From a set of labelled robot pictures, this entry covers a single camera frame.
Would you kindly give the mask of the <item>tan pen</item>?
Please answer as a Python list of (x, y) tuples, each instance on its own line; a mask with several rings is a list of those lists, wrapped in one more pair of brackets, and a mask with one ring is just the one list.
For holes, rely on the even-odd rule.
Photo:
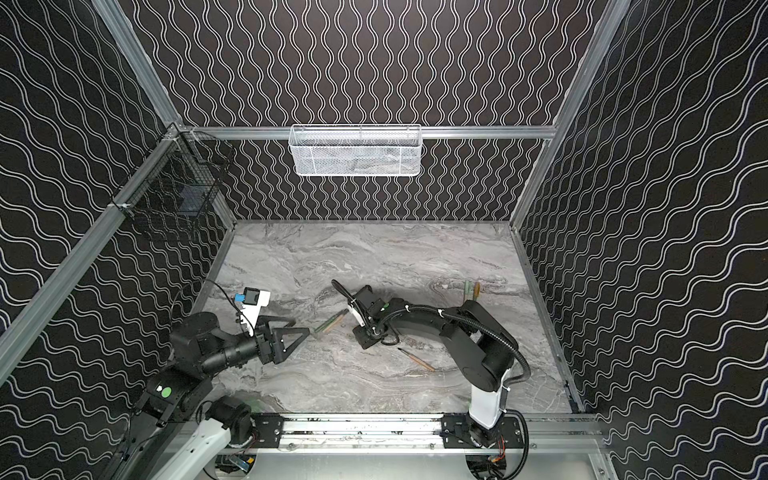
[(322, 334), (323, 334), (323, 335), (326, 335), (326, 334), (328, 334), (328, 333), (329, 333), (329, 332), (330, 332), (332, 329), (334, 329), (335, 327), (339, 326), (339, 325), (342, 323), (342, 321), (343, 321), (343, 320), (344, 320), (344, 317), (343, 317), (343, 316), (338, 316), (337, 318), (335, 318), (335, 319), (334, 319), (332, 322), (330, 322), (330, 323), (329, 323), (329, 324), (328, 324), (328, 325), (327, 325), (327, 326), (326, 326), (326, 327), (325, 327), (325, 328), (322, 330)]
[(474, 287), (474, 285), (473, 285), (473, 283), (471, 281), (466, 280), (464, 282), (464, 295), (463, 295), (463, 298), (464, 298), (465, 301), (472, 299), (472, 297), (473, 297), (473, 287)]
[(429, 363), (427, 363), (426, 361), (420, 359), (418, 356), (414, 355), (413, 353), (410, 353), (410, 352), (406, 351), (403, 348), (398, 348), (398, 351), (400, 351), (408, 359), (410, 359), (411, 361), (413, 361), (414, 363), (416, 363), (420, 367), (424, 368), (425, 370), (427, 370), (429, 372), (435, 372), (436, 371), (435, 367), (431, 366)]

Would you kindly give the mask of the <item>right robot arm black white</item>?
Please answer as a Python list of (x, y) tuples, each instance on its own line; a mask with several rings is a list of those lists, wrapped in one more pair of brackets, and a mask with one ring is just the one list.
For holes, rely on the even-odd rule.
[(442, 343), (471, 385), (465, 428), (458, 438), (477, 447), (500, 444), (510, 387), (527, 381), (531, 367), (518, 341), (479, 302), (436, 307), (399, 297), (384, 300), (368, 285), (345, 297), (358, 323), (353, 333), (364, 349), (403, 334)]

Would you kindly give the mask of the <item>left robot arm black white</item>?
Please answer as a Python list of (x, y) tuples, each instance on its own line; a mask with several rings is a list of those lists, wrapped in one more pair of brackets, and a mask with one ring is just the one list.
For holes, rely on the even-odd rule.
[(311, 334), (294, 321), (268, 316), (254, 334), (225, 332), (212, 312), (194, 313), (170, 333), (172, 358), (151, 377), (132, 409), (148, 434), (133, 428), (111, 462), (111, 479), (193, 479), (227, 449), (230, 468), (246, 463), (246, 451), (273, 447), (282, 436), (283, 419), (256, 414), (231, 396), (209, 399), (214, 379), (252, 360), (281, 364)]

